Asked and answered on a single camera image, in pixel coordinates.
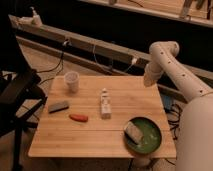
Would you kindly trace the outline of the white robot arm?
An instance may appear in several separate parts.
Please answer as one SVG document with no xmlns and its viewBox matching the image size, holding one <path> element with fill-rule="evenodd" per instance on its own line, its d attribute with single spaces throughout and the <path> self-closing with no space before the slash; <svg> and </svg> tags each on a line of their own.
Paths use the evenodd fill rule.
<svg viewBox="0 0 213 171">
<path fill-rule="evenodd" d="M 187 101 L 179 122 L 175 171 L 213 171 L 213 88 L 175 57 L 175 41 L 152 43 L 144 85 L 152 86 L 166 73 Z"/>
</svg>

